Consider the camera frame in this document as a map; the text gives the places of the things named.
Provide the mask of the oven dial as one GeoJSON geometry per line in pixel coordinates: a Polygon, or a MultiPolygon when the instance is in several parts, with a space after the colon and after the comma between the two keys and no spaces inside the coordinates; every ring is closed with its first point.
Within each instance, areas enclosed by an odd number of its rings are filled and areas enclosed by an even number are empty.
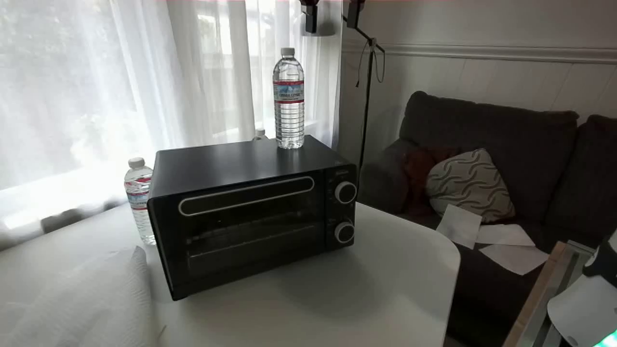
{"type": "Polygon", "coordinates": [[[340,244],[352,242],[356,239],[356,225],[352,221],[338,223],[336,229],[334,229],[334,239],[340,244]]]}
{"type": "Polygon", "coordinates": [[[352,181],[342,181],[336,190],[336,200],[342,204],[352,204],[358,198],[358,185],[352,181]]]}

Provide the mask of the black toaster oven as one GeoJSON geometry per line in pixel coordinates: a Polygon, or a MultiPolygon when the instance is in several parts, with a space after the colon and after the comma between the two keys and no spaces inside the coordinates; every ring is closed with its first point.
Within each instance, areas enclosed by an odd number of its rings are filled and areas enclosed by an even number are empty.
{"type": "Polygon", "coordinates": [[[334,248],[358,165],[315,136],[296,150],[246,140],[161,150],[147,202],[174,298],[334,248]]]}

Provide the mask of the water bottle on oven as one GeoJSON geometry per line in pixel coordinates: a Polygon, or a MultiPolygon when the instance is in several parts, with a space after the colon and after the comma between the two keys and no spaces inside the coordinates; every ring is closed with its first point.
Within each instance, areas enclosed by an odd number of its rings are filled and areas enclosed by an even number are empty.
{"type": "Polygon", "coordinates": [[[294,48],[282,48],[273,86],[279,146],[302,148],[306,144],[306,71],[294,48]]]}

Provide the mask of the water bottle behind oven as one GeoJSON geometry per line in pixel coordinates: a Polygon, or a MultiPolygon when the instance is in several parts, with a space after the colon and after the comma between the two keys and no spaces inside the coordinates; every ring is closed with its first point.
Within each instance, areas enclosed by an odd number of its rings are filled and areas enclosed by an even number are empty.
{"type": "Polygon", "coordinates": [[[130,169],[124,177],[124,187],[128,202],[134,212],[134,219],[140,229],[140,237],[146,244],[155,244],[155,231],[149,219],[149,190],[151,190],[153,169],[146,163],[142,156],[130,160],[130,169]]]}

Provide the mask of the patterned beige cushion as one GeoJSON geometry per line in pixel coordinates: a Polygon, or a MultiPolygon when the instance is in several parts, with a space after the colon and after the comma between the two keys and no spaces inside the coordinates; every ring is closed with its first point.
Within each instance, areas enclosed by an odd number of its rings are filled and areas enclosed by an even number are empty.
{"type": "Polygon", "coordinates": [[[479,214],[485,221],[516,215],[510,188],[487,148],[439,161],[429,171],[427,194],[439,214],[454,204],[479,214]]]}

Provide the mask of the white sheer curtain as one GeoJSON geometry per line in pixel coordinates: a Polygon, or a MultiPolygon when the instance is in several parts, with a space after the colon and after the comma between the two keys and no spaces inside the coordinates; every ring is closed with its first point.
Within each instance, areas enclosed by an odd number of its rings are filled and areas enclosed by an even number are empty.
{"type": "Polygon", "coordinates": [[[0,0],[0,246],[126,198],[136,156],[277,134],[273,69],[306,69],[340,134],[344,0],[0,0]]]}

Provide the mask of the dark grey sofa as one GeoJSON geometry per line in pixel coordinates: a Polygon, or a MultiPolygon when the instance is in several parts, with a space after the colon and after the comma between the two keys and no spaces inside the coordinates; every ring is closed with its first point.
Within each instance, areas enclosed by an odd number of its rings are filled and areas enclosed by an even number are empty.
{"type": "Polygon", "coordinates": [[[560,240],[599,246],[617,229],[617,119],[412,94],[400,136],[361,171],[360,200],[435,227],[427,194],[439,161],[483,148],[498,167],[518,223],[545,252],[560,240]]]}

